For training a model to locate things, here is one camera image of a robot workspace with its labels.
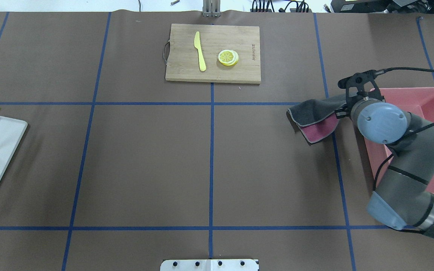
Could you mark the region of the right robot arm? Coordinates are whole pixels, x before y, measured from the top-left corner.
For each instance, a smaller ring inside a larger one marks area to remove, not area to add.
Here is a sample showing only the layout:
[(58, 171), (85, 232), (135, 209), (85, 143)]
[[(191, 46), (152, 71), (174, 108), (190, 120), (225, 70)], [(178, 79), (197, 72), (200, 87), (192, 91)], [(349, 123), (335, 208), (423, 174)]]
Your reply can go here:
[(370, 216), (393, 230), (408, 233), (412, 226), (412, 233), (434, 239), (434, 194), (426, 190), (434, 175), (434, 122), (371, 98), (352, 97), (335, 112), (391, 151), (367, 205)]

